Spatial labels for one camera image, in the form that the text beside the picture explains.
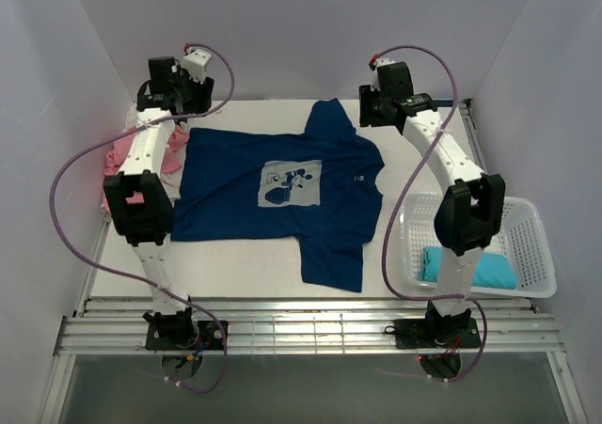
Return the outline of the navy blue printed t-shirt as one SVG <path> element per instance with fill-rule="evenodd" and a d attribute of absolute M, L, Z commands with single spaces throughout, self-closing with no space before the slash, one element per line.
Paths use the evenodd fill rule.
<path fill-rule="evenodd" d="M 337 99 L 312 105 L 301 134 L 194 128 L 171 238 L 294 237 L 304 282 L 360 292 L 363 249 L 382 209 L 376 179 L 384 166 Z"/>

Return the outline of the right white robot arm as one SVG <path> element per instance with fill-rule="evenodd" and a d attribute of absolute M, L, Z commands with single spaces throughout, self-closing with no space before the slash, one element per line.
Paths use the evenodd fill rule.
<path fill-rule="evenodd" d="M 359 89 L 363 127 L 397 129 L 429 166 L 443 197 L 434 218 L 442 247 L 433 296 L 426 298 L 421 319 L 396 321 L 391 329 L 400 348 L 480 345 L 467 300 L 483 251 L 500 231 L 505 196 L 501 175 L 489 175 L 474 164 L 446 125 L 435 101 L 414 91 L 404 62 L 375 59 L 373 82 Z"/>

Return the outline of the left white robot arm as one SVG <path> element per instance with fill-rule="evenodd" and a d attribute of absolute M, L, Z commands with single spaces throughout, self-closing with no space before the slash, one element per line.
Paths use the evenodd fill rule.
<path fill-rule="evenodd" d="M 150 283 L 152 310 L 144 314 L 150 341 L 187 349 L 199 337 L 199 326 L 181 282 L 166 266 L 174 224 L 174 206 L 161 181 L 169 138 L 179 123 L 212 106 L 214 79 L 207 76 L 209 53 L 199 50 L 182 59 L 149 60 L 150 78 L 137 92 L 138 132 L 118 172 L 105 178 L 103 191 L 116 232 L 139 258 Z"/>

